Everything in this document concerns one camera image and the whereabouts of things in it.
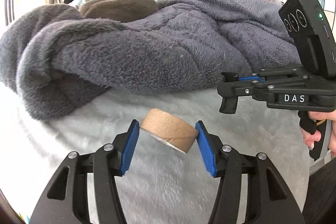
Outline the person's right hand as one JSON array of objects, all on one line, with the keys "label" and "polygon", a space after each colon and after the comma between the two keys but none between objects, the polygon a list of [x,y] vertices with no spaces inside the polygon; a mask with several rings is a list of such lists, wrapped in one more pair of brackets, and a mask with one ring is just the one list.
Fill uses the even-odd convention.
[{"label": "person's right hand", "polygon": [[[333,153],[335,156],[336,153],[336,145],[335,145],[335,121],[336,121],[336,115],[335,111],[325,113],[325,112],[317,112],[317,111],[309,111],[308,116],[310,119],[321,121],[321,120],[330,120],[332,121],[332,127],[331,127],[331,135],[329,139],[329,145],[328,149]],[[308,147],[308,149],[313,149],[315,142],[320,141],[321,139],[321,132],[316,130],[314,134],[310,134],[306,130],[300,127],[303,142]]]}]

